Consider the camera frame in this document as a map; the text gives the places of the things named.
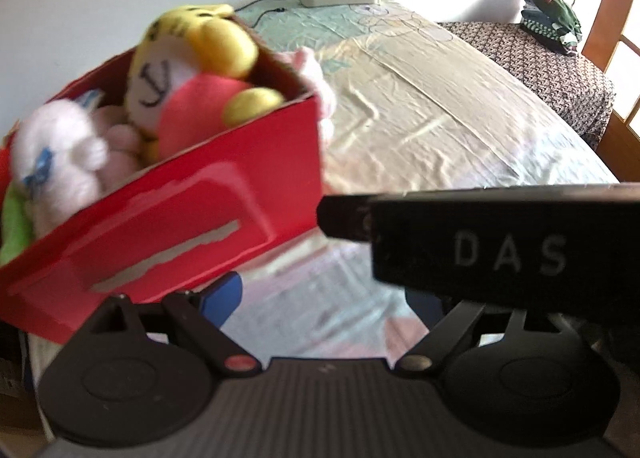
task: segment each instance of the red box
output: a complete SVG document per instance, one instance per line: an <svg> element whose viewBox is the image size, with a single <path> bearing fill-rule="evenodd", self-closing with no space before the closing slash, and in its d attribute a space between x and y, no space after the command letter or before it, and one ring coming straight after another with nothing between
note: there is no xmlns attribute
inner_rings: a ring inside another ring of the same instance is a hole
<svg viewBox="0 0 640 458"><path fill-rule="evenodd" d="M133 51L56 98L100 88L121 104ZM0 318L64 343L100 302L190 289L316 225L317 97L260 46L251 81L288 104L155 165L0 267ZM0 150L0 196L10 180Z"/></svg>

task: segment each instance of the round pad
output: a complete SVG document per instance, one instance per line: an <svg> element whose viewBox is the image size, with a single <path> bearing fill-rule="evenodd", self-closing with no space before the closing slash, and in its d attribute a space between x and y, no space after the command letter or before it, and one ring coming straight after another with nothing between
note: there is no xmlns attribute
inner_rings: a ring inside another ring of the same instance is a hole
<svg viewBox="0 0 640 458"><path fill-rule="evenodd" d="M507 333L446 368L447 405L483 434L558 445L602 434L618 403L615 374L568 333Z"/></svg>
<svg viewBox="0 0 640 458"><path fill-rule="evenodd" d="M178 346L105 333L75 350L60 353L39 388L49 423L68 440L155 441L194 420L212 394L206 365Z"/></svg>

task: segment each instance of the wooden window frame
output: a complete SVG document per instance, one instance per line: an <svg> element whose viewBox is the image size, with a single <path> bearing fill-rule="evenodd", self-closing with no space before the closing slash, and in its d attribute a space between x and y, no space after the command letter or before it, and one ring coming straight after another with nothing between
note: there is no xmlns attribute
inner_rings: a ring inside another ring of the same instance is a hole
<svg viewBox="0 0 640 458"><path fill-rule="evenodd" d="M640 55L640 48L623 34L633 2L602 0L600 3L582 54L603 72L606 72L620 42ZM626 119L614 111L596 151L621 181L640 181L640 137L629 127L639 109L640 96Z"/></svg>

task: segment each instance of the ribbed black surface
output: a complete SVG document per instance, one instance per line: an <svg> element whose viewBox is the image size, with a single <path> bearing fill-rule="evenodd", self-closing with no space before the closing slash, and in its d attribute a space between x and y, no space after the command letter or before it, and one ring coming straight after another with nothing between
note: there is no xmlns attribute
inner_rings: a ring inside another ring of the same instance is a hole
<svg viewBox="0 0 640 458"><path fill-rule="evenodd" d="M426 381L384 361L276 359L256 378L230 380L203 415L164 441L95 450L57 441L47 458L515 458L620 456L602 440L559 449L495 443L462 425Z"/></svg>

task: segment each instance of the patterned cushion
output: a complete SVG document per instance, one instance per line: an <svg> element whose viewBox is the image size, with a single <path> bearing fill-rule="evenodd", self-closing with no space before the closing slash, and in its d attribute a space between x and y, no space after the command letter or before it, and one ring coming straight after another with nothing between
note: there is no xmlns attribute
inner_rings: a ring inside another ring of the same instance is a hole
<svg viewBox="0 0 640 458"><path fill-rule="evenodd" d="M589 59L551 52L518 24L439 24L510 72L596 149L609 123L615 92Z"/></svg>

